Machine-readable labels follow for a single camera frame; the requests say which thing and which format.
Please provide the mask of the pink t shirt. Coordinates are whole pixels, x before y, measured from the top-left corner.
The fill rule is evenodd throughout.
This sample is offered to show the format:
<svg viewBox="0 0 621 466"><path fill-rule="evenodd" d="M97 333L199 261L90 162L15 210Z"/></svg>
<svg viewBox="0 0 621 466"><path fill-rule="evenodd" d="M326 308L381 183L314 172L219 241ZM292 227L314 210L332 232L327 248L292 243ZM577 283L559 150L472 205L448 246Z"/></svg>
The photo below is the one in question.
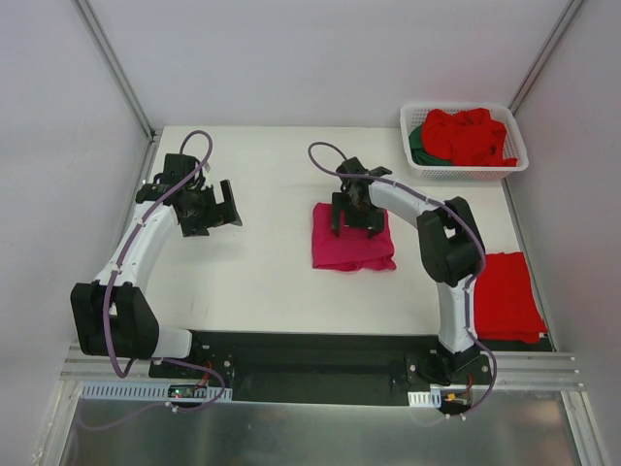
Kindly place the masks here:
<svg viewBox="0 0 621 466"><path fill-rule="evenodd" d="M337 272L394 271L395 247L389 228L388 213L384 214L384 229L369 236L366 230L341 223L336 234L331 228L332 206L317 203L312 210L311 264L313 269Z"/></svg>

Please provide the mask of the white plastic laundry basket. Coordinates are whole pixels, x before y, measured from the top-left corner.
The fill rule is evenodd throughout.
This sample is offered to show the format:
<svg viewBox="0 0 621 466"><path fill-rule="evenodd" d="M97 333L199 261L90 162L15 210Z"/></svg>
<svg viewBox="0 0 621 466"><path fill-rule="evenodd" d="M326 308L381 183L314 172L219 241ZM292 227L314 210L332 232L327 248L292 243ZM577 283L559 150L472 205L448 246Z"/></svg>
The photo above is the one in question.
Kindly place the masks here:
<svg viewBox="0 0 621 466"><path fill-rule="evenodd" d="M491 103L416 102L400 110L410 174L441 182L499 182L529 167L512 112Z"/></svg>

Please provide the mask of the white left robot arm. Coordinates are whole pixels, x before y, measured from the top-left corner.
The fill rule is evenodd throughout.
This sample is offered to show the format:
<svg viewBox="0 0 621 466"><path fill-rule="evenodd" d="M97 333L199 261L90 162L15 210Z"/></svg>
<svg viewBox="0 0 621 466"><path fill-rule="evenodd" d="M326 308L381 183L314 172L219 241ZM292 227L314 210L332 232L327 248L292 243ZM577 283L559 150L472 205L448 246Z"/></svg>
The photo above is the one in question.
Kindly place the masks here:
<svg viewBox="0 0 621 466"><path fill-rule="evenodd" d="M221 201L206 182L203 163L169 153L163 171L138 190L132 221L109 263L92 282L77 283L70 294L84 354L172 358L172 366L187 378L204 370L206 356L192 346L191 332L159 323L145 292L172 234L201 237L225 224L241 225L230 182L219 185Z"/></svg>

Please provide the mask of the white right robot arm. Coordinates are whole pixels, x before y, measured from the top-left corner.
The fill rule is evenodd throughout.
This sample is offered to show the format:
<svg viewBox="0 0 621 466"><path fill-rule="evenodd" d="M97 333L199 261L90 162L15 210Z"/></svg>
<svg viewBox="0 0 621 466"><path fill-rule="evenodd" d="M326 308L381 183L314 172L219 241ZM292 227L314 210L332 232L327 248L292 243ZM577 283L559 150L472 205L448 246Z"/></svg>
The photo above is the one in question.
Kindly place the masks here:
<svg viewBox="0 0 621 466"><path fill-rule="evenodd" d="M469 203L462 197L437 201L397 182L384 167L366 169L356 157L337 168L341 188L332 194L331 230L349 227L375 240L391 213L417 230L424 270L436 283L440 329L434 353L416 364L419 378L447 386L471 371L475 345L474 285L485 266L485 249Z"/></svg>

